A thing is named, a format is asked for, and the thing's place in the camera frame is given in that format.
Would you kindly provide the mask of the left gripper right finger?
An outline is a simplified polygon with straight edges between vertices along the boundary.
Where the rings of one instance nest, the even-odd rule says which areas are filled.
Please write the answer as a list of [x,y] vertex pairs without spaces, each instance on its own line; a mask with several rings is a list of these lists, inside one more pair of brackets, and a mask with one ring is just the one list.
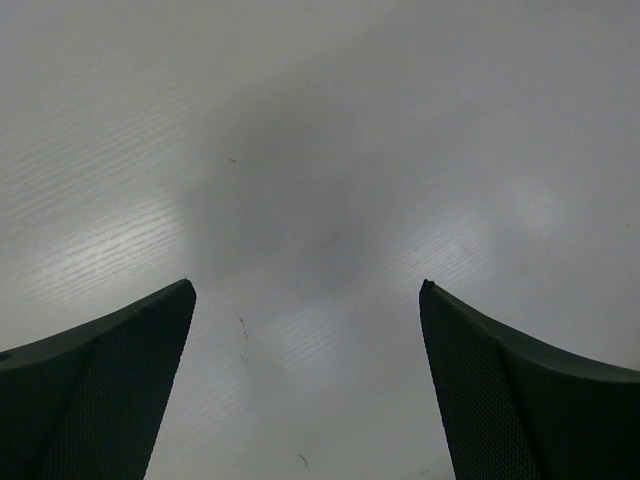
[[419,308],[456,478],[638,478],[638,371],[546,344],[432,281]]

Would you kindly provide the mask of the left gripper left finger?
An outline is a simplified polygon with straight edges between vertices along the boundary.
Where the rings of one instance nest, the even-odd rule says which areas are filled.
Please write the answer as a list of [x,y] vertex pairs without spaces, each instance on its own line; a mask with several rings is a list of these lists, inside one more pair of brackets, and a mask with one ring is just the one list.
[[144,478],[195,304],[183,279],[2,352],[2,478]]

